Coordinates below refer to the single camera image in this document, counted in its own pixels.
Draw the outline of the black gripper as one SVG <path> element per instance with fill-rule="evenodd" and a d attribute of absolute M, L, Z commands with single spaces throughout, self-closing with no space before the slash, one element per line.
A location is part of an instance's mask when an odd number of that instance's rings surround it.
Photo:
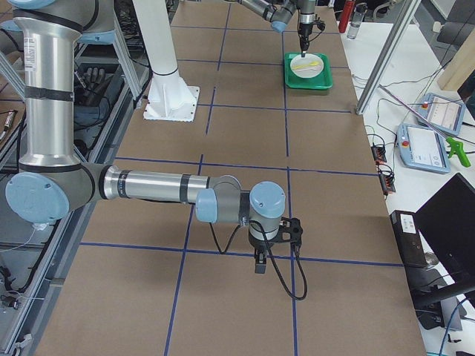
<path fill-rule="evenodd" d="M 282 237 L 274 237 L 271 240 L 260 240 L 252 236 L 248 236 L 249 243 L 254 248 L 254 258 L 255 258 L 255 273 L 256 274 L 265 274 L 266 273 L 266 256 L 269 256 L 272 251 L 272 247 L 275 244 L 282 243 Z"/>
<path fill-rule="evenodd" d="M 298 35 L 301 38 L 301 56 L 305 57 L 309 48 L 309 36 L 313 28 L 317 27 L 320 31 L 325 30 L 324 22 L 298 23 Z"/>

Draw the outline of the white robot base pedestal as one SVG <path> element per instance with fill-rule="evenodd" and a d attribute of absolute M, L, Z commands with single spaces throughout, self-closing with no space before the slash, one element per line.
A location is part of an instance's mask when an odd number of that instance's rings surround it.
<path fill-rule="evenodd" d="M 192 122 L 200 89 L 180 75 L 164 1 L 134 1 L 134 9 L 152 71 L 144 118 Z"/>

